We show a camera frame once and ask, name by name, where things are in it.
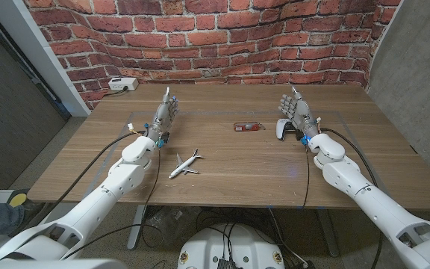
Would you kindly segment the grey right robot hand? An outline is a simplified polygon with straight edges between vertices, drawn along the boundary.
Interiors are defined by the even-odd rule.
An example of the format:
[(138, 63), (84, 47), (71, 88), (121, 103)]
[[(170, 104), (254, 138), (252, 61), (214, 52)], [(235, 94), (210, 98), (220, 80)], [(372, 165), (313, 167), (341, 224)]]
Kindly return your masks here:
[(293, 96), (282, 95), (278, 109), (287, 119), (280, 119), (276, 125), (276, 136), (279, 140), (284, 139), (284, 128), (288, 122), (300, 130), (307, 140), (318, 135), (316, 119), (313, 117), (308, 103), (302, 98), (302, 94), (292, 86)]

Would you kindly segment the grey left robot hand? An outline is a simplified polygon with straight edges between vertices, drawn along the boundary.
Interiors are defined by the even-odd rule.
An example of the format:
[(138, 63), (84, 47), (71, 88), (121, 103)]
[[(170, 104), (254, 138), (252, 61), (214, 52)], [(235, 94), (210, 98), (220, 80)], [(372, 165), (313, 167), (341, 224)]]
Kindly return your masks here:
[(170, 87), (167, 87), (146, 134), (146, 137), (152, 139), (159, 148), (168, 143), (169, 130), (177, 113), (178, 100), (171, 95)]

